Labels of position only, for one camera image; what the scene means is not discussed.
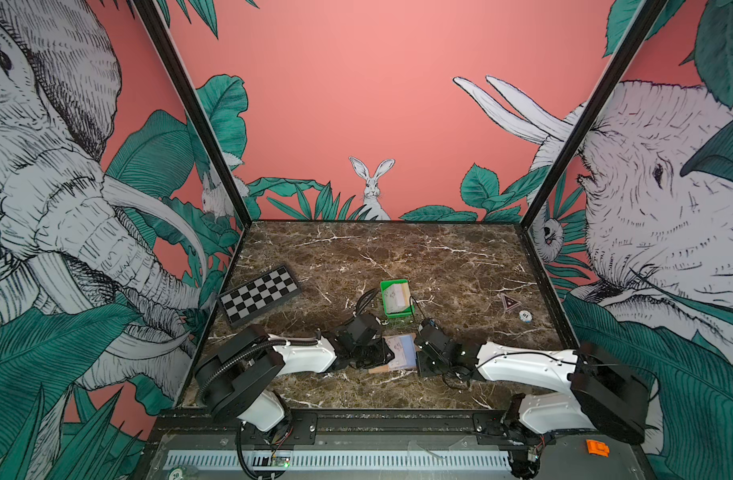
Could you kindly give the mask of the tan leather card holder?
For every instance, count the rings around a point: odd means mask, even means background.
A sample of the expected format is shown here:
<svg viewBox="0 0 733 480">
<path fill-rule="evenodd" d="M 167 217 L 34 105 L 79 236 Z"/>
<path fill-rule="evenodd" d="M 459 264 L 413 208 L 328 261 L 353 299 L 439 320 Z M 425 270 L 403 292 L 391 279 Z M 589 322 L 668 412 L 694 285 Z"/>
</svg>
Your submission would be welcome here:
<svg viewBox="0 0 733 480">
<path fill-rule="evenodd" d="M 394 335 L 385 338 L 387 346 L 394 354 L 388 364 L 368 370 L 370 374 L 388 373 L 401 370 L 416 370 L 416 349 L 414 334 Z"/>
</svg>

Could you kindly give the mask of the white VIP credit card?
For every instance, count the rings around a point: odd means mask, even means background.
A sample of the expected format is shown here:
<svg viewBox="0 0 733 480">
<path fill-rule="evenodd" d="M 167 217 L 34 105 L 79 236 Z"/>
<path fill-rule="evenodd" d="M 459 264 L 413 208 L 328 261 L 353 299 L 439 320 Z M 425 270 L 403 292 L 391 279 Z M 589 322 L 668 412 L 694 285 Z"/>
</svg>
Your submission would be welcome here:
<svg viewBox="0 0 733 480">
<path fill-rule="evenodd" d="M 392 352 L 391 362 L 396 362 L 404 358 L 402 340 L 400 336 L 389 336 L 385 338 L 387 347 Z"/>
</svg>

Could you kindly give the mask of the green plastic card tray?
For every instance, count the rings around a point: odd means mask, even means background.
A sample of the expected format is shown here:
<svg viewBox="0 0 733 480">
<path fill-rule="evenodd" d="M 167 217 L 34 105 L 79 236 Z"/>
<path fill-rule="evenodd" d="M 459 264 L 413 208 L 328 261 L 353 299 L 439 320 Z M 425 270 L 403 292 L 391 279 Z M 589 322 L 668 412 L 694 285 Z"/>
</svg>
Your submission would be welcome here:
<svg viewBox="0 0 733 480">
<path fill-rule="evenodd" d="M 379 289 L 383 312 L 388 319 L 412 316 L 411 293 L 406 279 L 382 281 Z"/>
</svg>

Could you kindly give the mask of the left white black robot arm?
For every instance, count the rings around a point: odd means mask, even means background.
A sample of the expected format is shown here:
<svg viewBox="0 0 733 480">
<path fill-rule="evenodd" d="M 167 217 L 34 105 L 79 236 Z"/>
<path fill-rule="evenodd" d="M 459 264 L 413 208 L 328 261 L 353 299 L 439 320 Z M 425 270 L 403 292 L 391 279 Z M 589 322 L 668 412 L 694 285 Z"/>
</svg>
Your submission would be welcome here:
<svg viewBox="0 0 733 480">
<path fill-rule="evenodd" d="M 266 442 L 274 444 L 292 431 L 290 408 L 270 391 L 274 379 L 348 367 L 370 370 L 394 358 L 381 323 L 368 313 L 306 338 L 272 335 L 262 326 L 250 325 L 196 367 L 196 401 L 214 422 L 238 420 L 243 426 L 254 426 Z"/>
</svg>

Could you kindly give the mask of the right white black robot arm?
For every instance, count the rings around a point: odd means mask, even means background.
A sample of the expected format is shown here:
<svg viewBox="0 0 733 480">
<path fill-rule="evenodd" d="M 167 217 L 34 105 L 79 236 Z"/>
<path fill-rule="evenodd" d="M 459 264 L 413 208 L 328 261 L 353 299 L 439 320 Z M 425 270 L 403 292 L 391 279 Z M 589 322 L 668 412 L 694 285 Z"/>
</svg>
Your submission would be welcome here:
<svg viewBox="0 0 733 480">
<path fill-rule="evenodd" d="M 601 347 L 529 350 L 494 342 L 460 343 L 431 319 L 422 321 L 414 344 L 422 376 L 468 384 L 511 382 L 546 394 L 511 398 L 502 434 L 518 442 L 548 434 L 597 431 L 630 445 L 645 439 L 650 390 L 633 367 Z"/>
</svg>

